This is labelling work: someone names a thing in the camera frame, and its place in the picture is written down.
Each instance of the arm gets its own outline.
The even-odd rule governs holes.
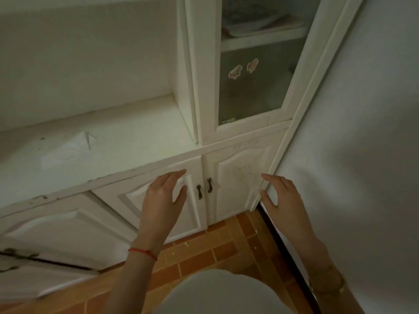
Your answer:
[[[275,206],[268,194],[261,190],[261,199],[275,226],[290,241],[300,256],[323,314],[364,314],[335,268],[326,246],[316,237],[304,203],[294,183],[285,177],[262,174],[278,194]]]
[[[131,248],[158,256],[186,201],[186,186],[172,202],[173,189],[186,170],[159,176],[149,186],[143,201],[138,236]],[[124,268],[101,314],[141,313],[155,260],[144,253],[130,252]]]

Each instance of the hand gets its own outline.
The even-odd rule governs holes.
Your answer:
[[[148,187],[143,201],[138,237],[132,247],[150,250],[157,256],[170,231],[175,226],[186,201],[187,186],[183,186],[173,202],[173,189],[186,169],[157,177]]]
[[[294,183],[282,176],[262,174],[262,177],[271,182],[278,195],[278,206],[275,206],[266,191],[260,190],[262,202],[279,231],[298,253],[299,248],[306,249],[317,242],[306,208]]]

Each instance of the lower cabinet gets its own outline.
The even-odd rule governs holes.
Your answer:
[[[178,180],[173,192],[173,200],[177,198],[183,185],[188,186],[188,196],[179,219],[166,240],[166,242],[171,242],[207,228],[201,157],[156,169],[92,191],[138,228],[143,199],[148,186],[157,176],[181,169],[187,169],[187,172]]]
[[[34,299],[95,275],[94,271],[0,255],[0,301]]]
[[[285,131],[204,154],[208,223],[252,208]]]
[[[0,251],[101,270],[124,261],[136,231],[91,193],[0,218]]]

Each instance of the red string bracelet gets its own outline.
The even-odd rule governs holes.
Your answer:
[[[152,253],[150,253],[150,251],[148,251],[148,250],[141,250],[141,249],[136,249],[136,248],[129,248],[128,249],[128,252],[130,253],[131,251],[136,251],[138,253],[144,253],[144,254],[150,256],[151,258],[153,258],[154,260],[157,261],[157,257],[155,255],[153,255]]]

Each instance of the brick-patterned floor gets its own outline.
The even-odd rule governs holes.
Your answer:
[[[121,266],[4,313],[97,314]],[[258,211],[241,213],[165,245],[153,268],[143,313],[152,311],[191,274],[206,269],[225,269],[253,277],[270,286],[294,312],[312,314]]]

